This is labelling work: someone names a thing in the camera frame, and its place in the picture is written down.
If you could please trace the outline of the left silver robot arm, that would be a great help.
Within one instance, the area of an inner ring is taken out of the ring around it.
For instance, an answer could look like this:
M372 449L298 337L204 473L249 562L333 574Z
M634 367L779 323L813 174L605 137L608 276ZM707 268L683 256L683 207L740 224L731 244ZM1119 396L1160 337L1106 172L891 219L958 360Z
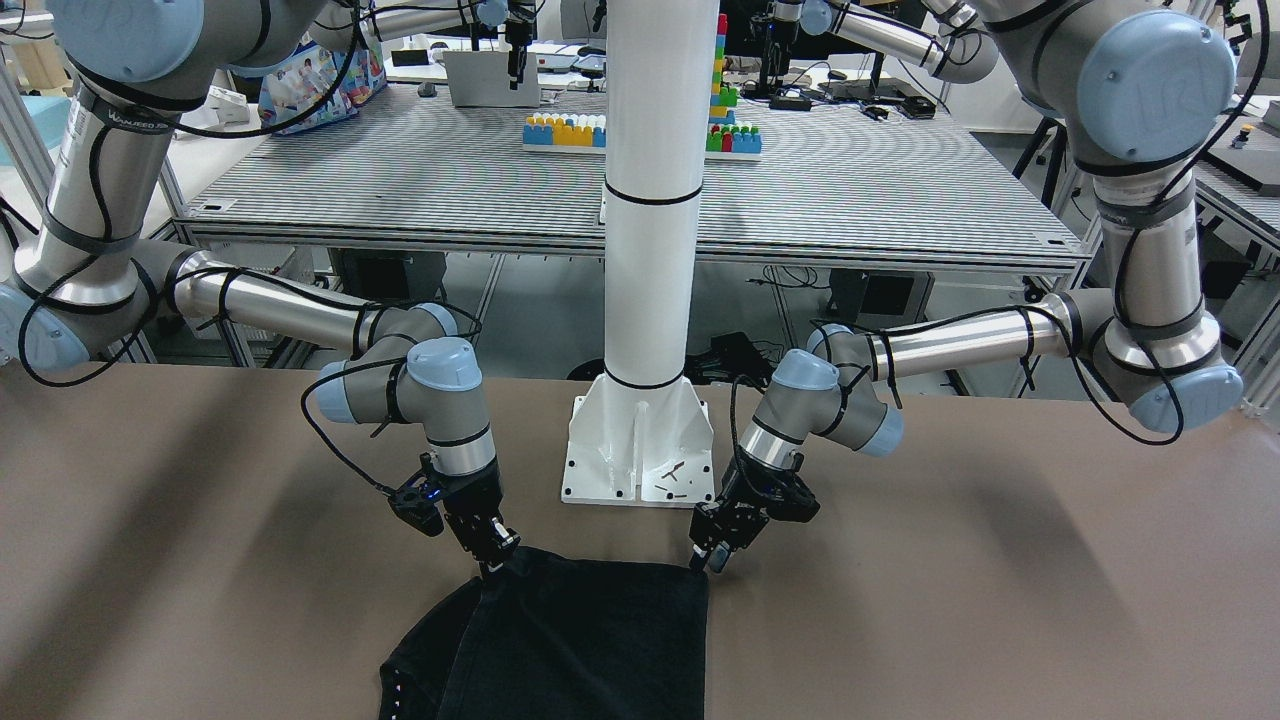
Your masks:
M1148 446L1171 445L1240 406L1245 380L1222 355L1197 240L1198 154L1236 90L1236 56L1211 24L1157 1L974 1L982 47L1021 96L1068 136L1092 178L1112 279L881 329L819 324L781 357L722 487L692 510L694 571L722 571L772 521L810 521L819 501L800 475L803 445L824 438L882 457L905 423L904 377L1036 357L1068 359L1084 389L1121 402Z

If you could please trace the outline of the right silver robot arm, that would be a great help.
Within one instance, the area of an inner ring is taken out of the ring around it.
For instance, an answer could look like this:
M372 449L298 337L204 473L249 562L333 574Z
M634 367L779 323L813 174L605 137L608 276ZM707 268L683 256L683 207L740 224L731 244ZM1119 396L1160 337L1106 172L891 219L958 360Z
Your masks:
M472 345L454 309L378 304L236 266L145 233L178 120L216 70L287 59L357 1L50 1L73 102L37 233L3 245L3 354L47 387L157 316L236 322L346 351L301 400L333 420L424 429L422 466L375 489L406 524L452 530L485 574L518 547Z

